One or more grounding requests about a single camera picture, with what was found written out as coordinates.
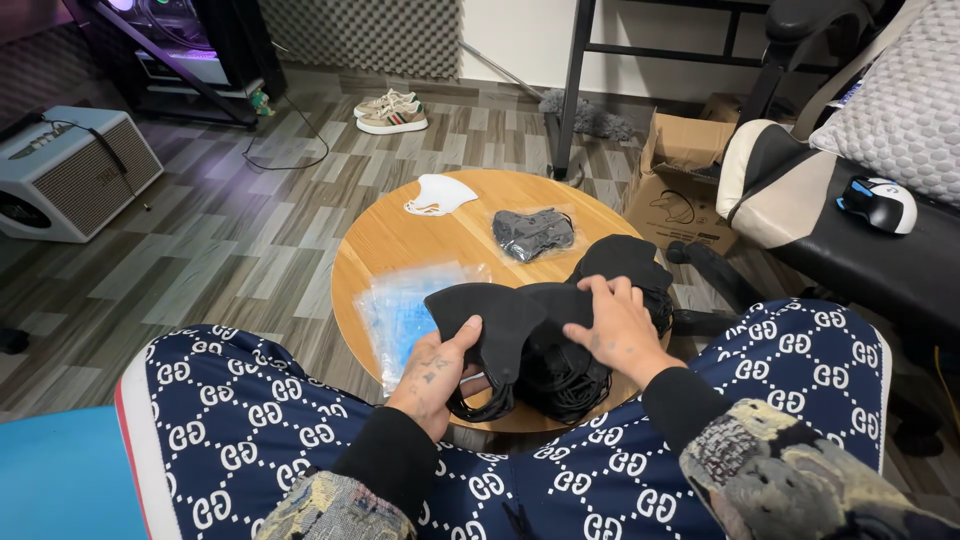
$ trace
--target black face mask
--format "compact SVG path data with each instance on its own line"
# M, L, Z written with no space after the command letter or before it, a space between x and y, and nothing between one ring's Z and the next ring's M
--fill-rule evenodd
M492 398L469 407L459 387L447 402L458 418L489 422L514 408L514 397L548 418L579 422L610 394L612 371L563 335L566 323L593 326L592 296L577 289L583 276L608 280L627 276L643 289L643 304L660 337L670 328L673 304L667 289L673 276L654 261L650 242L614 234L594 243L563 283L511 288L495 283L464 283L431 294L424 304L446 341L470 315L483 317L483 331L465 357L480 365Z
M530 262L549 249L573 245L573 221L553 209L529 215L501 210L493 215L492 226L496 243L520 262Z

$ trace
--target black chair armrest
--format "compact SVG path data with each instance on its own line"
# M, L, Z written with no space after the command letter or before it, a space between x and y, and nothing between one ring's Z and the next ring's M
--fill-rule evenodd
M767 11L766 34L771 43L799 44L824 32L841 19L844 34L859 37L871 24L863 0L777 0Z

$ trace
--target textured pillow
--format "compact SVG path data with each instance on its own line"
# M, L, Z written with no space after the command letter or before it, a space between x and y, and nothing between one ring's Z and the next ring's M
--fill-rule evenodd
M810 145L960 208L960 2L931 0Z

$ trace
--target beige sneaker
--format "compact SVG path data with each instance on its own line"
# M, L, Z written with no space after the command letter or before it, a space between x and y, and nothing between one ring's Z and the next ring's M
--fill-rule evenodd
M374 135L399 134L426 129L423 103L394 101L373 114L357 118L357 127Z
M383 94L382 96L372 100L365 101L360 105L353 108L353 115L357 118L363 116L364 114L373 114L378 110L383 109L384 107L390 105L393 101L400 101L403 103L413 103L419 101L417 98L416 92L410 92L409 94L401 94L400 92L390 88L390 91Z

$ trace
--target tattooed hand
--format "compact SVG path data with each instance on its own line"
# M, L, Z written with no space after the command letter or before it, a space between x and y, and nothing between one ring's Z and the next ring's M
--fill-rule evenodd
M629 377L640 390L664 369L686 367L660 347L650 312L643 306L643 292L631 286L629 278L608 282L603 276L590 276L577 287L593 293L593 328L570 323L564 334L597 361Z
M414 419L433 442L438 442L446 432L450 411L446 400L462 379L480 373L478 366L471 365L464 372L464 353L477 342L483 321L473 315L452 338L440 341L440 332L432 331L420 338L407 360L403 377L400 378L386 406L402 410ZM468 380L460 384L465 398L489 388L486 377Z

